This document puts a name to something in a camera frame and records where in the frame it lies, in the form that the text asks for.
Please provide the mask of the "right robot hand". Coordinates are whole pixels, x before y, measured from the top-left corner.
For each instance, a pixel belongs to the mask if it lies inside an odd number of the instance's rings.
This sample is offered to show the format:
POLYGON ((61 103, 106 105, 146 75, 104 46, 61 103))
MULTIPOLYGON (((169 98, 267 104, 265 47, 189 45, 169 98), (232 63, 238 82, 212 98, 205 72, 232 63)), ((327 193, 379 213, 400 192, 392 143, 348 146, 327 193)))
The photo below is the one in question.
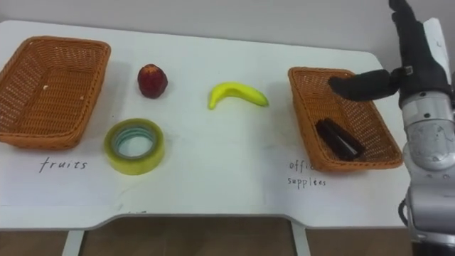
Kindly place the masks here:
POLYGON ((405 0, 389 0, 392 20, 399 37, 402 66, 392 72, 374 70, 350 78, 331 77, 332 91, 344 99, 364 102, 400 94, 399 104, 423 92, 440 92, 454 99, 451 83, 443 67, 433 58, 424 25, 405 0))

